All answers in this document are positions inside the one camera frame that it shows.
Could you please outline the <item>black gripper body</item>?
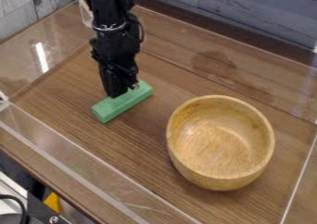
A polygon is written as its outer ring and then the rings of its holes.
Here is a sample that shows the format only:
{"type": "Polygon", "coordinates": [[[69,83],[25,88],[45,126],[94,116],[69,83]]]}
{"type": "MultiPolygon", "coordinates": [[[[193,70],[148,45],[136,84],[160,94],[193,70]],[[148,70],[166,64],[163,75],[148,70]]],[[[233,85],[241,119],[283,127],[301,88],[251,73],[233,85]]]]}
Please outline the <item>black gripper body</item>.
{"type": "Polygon", "coordinates": [[[100,71],[135,77],[139,73],[135,56],[143,42],[142,24],[136,20],[110,26],[94,22],[92,29],[96,32],[91,39],[92,58],[100,71]]]}

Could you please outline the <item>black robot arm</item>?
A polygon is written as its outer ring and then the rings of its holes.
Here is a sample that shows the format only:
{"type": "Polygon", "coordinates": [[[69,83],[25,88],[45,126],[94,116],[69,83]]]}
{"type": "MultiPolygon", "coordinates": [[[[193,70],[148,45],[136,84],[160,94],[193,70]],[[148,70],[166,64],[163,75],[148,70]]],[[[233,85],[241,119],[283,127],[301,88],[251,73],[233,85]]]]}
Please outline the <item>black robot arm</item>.
{"type": "Polygon", "coordinates": [[[143,27],[131,13],[134,0],[84,0],[92,12],[95,37],[90,39],[92,59],[107,95],[115,98],[138,87],[143,27]]]}

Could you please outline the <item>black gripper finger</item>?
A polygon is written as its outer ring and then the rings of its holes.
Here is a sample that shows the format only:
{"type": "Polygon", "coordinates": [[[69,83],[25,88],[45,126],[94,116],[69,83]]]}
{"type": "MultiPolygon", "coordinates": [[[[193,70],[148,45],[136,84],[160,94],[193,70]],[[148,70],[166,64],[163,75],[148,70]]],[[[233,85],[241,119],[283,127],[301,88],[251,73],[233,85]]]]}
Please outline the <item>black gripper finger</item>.
{"type": "Polygon", "coordinates": [[[99,74],[107,95],[111,98],[118,97],[120,95],[120,83],[114,67],[107,64],[99,64],[99,74]]]}
{"type": "Polygon", "coordinates": [[[138,81],[138,67],[116,68],[115,77],[115,95],[119,96],[127,92],[128,89],[134,90],[139,87],[138,81]]]}

